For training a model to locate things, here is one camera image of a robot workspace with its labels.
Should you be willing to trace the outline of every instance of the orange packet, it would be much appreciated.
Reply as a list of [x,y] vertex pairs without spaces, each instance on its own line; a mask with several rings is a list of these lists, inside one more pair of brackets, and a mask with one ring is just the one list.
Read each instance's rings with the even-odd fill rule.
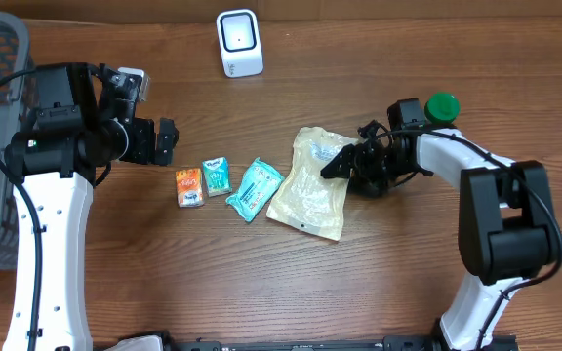
[[201,169],[189,169],[175,172],[177,181],[177,201],[180,207],[197,207],[205,204]]

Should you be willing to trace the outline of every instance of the green lid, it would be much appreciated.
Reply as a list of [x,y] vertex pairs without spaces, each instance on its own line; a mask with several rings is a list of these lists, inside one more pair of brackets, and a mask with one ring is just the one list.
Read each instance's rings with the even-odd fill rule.
[[453,123],[461,111],[457,98],[450,93],[437,93],[424,107],[426,118],[435,124]]

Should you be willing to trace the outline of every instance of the brown table surface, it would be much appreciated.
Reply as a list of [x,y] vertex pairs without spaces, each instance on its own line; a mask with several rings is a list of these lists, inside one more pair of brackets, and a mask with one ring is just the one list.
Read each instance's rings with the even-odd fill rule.
[[[262,23],[263,75],[221,72],[213,24],[30,27],[37,63],[106,62],[152,77],[142,118],[181,131],[174,165],[118,164],[95,191],[86,307],[95,342],[168,329],[178,340],[381,338],[429,332],[463,266],[458,194],[418,176],[385,198],[349,195],[339,243],[224,197],[179,209],[176,170],[226,156],[236,188],[256,158],[286,175],[303,126],[354,136],[400,98],[452,92],[464,134],[547,167],[562,224],[562,18]],[[14,272],[0,272],[0,347]],[[522,350],[562,350],[562,272],[520,292],[498,332]]]

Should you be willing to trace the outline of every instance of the plastic packet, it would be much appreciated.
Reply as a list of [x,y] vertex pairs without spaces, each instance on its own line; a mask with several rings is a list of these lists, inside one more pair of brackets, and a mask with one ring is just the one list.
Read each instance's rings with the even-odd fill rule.
[[197,207],[205,204],[200,169],[177,171],[175,180],[177,181],[177,201],[180,207]]
[[301,128],[294,139],[292,170],[274,195],[266,215],[309,234],[339,240],[348,179],[325,179],[322,170],[357,139],[320,127]]
[[203,175],[210,197],[231,192],[229,164],[224,157],[203,161]]
[[240,188],[226,198],[244,220],[251,222],[277,191],[284,177],[258,157],[242,176]]

